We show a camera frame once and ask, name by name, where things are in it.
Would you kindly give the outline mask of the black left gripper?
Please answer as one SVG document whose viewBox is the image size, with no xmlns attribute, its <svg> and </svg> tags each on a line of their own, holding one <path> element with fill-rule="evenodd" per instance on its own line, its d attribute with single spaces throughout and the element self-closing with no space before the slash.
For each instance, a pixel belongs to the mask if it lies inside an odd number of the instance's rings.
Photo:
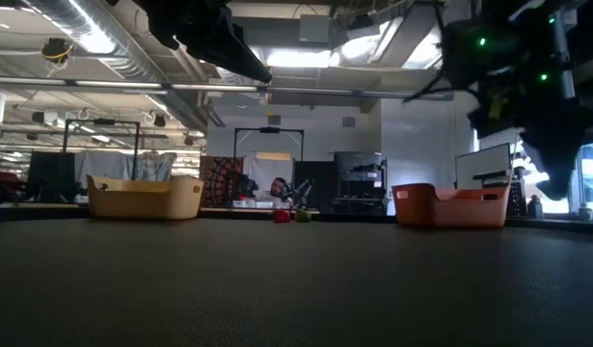
<svg viewBox="0 0 593 347">
<path fill-rule="evenodd" d="M 246 44 L 241 26 L 230 23 L 228 1 L 160 0 L 148 3 L 148 28 L 168 48 L 202 44 L 203 59 L 262 83 L 273 76 Z"/>
</svg>

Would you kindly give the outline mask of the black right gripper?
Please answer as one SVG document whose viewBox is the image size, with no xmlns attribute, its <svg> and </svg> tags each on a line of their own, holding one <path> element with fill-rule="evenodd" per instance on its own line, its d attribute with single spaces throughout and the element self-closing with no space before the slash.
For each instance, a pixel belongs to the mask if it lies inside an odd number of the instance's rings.
<svg viewBox="0 0 593 347">
<path fill-rule="evenodd" d="M 482 135 L 518 127 L 549 179 L 537 188 L 551 200 L 568 196 L 576 156 L 593 128 L 593 109 L 570 108 L 562 95 L 568 59 L 555 46 L 555 14 L 564 1 L 495 1 L 491 10 L 442 22 L 442 77 L 454 91 L 470 93 L 468 112 Z"/>
</svg>

